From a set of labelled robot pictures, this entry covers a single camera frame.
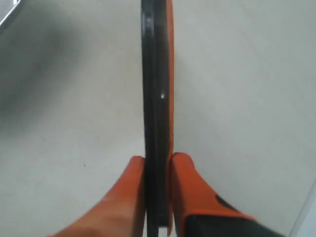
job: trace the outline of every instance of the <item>floor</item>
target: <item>floor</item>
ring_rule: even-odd
[[[174,0],[175,150],[289,234],[316,178],[311,0]],[[45,236],[144,153],[140,1],[28,0],[0,37],[0,229]]]

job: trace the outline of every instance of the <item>white floor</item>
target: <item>white floor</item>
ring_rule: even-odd
[[[175,150],[288,234],[316,178],[314,1],[174,0]],[[45,236],[144,153],[140,0],[28,0],[0,37],[0,230]]]

